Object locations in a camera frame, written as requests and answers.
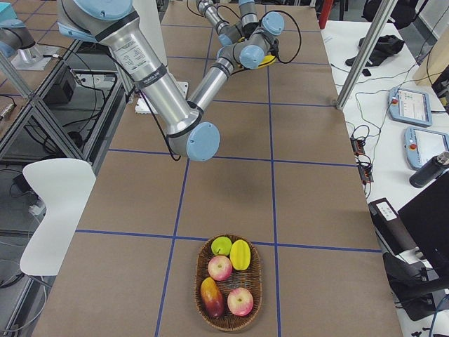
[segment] office chair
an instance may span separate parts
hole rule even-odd
[[[418,18],[428,1],[424,0],[417,12],[418,0],[398,0],[390,15],[389,22],[392,22],[397,29],[408,27]],[[381,2],[382,0],[366,0],[362,18],[372,22]]]
[[[56,276],[88,201],[95,175],[86,161],[48,159],[27,165],[23,175],[46,205],[46,215],[20,259],[33,276]]]

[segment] apple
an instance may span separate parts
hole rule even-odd
[[[227,296],[227,307],[236,316],[246,316],[253,309],[253,305],[253,295],[245,288],[234,289]]]
[[[211,258],[208,264],[208,272],[210,277],[215,281],[223,281],[232,273],[232,263],[224,255],[217,255]]]
[[[212,241],[212,246],[210,249],[212,250],[213,255],[226,255],[228,256],[231,252],[232,242],[228,237],[218,237],[217,239]]]

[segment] white table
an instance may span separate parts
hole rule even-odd
[[[366,35],[369,26],[369,22],[328,21],[326,28],[322,30],[329,62],[335,66],[333,67],[333,78],[339,92],[347,77],[347,72],[350,70],[350,67],[346,66],[344,62],[346,59],[357,55],[358,41]],[[401,38],[398,30],[392,24],[385,26],[381,36],[387,34]],[[355,86],[343,109],[345,119],[348,122],[355,126],[367,124],[370,127],[370,135],[376,135],[378,129],[361,118],[361,112],[357,107],[356,94],[386,90],[375,95],[358,94],[357,97],[361,103],[361,110],[366,120],[378,126],[381,126],[384,121],[379,143],[376,145],[377,138],[368,138],[365,145],[366,154],[374,160],[374,182],[370,186],[371,191],[367,201],[370,202],[386,197],[396,210],[407,204],[422,189],[417,189],[408,182],[409,177],[415,172],[407,163],[403,141],[404,131],[410,124],[393,121],[388,115],[386,116],[388,107],[387,91],[401,85],[404,81],[411,80],[417,68],[414,57],[408,48],[404,46],[400,53],[394,57],[387,58],[379,67],[370,67],[371,77],[361,75],[358,84]],[[408,70],[410,70],[408,74],[404,73],[392,79],[376,79],[378,77],[393,77]],[[431,88],[416,86],[414,82],[406,82],[402,87],[426,91],[431,98],[431,110],[435,112],[444,111],[442,104]],[[449,116],[446,113],[433,113],[432,119],[433,125],[428,128],[429,130],[449,133]],[[349,134],[353,130],[354,128],[348,124]],[[365,136],[366,130],[366,128],[361,128],[355,136]],[[405,253],[404,257],[408,262],[416,261],[414,255],[410,252]],[[410,337],[416,331],[422,332],[422,336],[428,336],[429,332],[423,331],[422,328],[429,328],[432,316],[413,322],[408,318],[404,310],[398,310],[398,317],[404,337]],[[434,333],[448,334],[448,327],[449,312],[446,310],[438,314]]]

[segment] tablet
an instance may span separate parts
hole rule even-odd
[[[406,129],[405,137],[407,160],[415,170],[449,149],[449,135],[446,133],[410,126]]]
[[[413,125],[432,125],[429,94],[404,88],[392,88],[389,92],[391,119]]]

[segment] fruit basket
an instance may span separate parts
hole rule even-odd
[[[218,237],[228,237],[231,239],[232,243],[238,239],[246,241],[250,247],[251,259],[250,265],[246,270],[233,270],[231,276],[229,276],[226,280],[216,281],[217,287],[221,291],[224,298],[224,313],[218,318],[212,318],[208,316],[205,306],[201,300],[200,289],[202,281],[209,277],[208,263],[211,258],[214,257],[211,250],[211,245],[212,242]],[[249,290],[253,295],[254,300],[253,309],[249,312],[249,314],[243,317],[233,315],[227,307],[227,296],[233,289],[239,287]],[[262,271],[260,267],[260,257],[256,248],[243,237],[232,234],[218,235],[209,239],[200,250],[198,260],[196,262],[195,301],[196,307],[203,318],[216,329],[222,331],[235,331],[250,324],[258,314],[262,304]]]

